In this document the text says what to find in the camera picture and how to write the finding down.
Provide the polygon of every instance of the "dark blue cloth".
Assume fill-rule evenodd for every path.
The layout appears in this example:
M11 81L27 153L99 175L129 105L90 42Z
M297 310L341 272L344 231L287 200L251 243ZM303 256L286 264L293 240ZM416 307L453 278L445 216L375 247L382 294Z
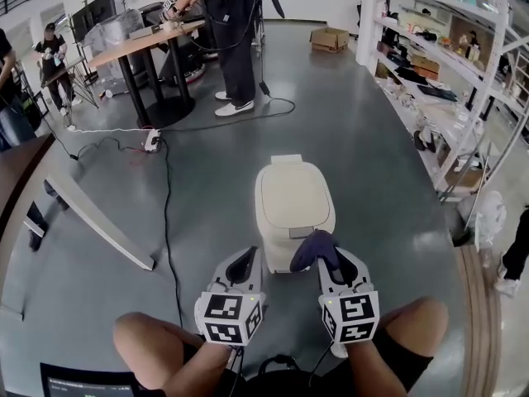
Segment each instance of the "dark blue cloth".
M305 238L305 241L296 251L292 262L290 262L290 271L299 272L307 269L318 257L324 259L331 270L338 269L340 261L336 254L336 246L338 246L338 242L329 232L317 229Z

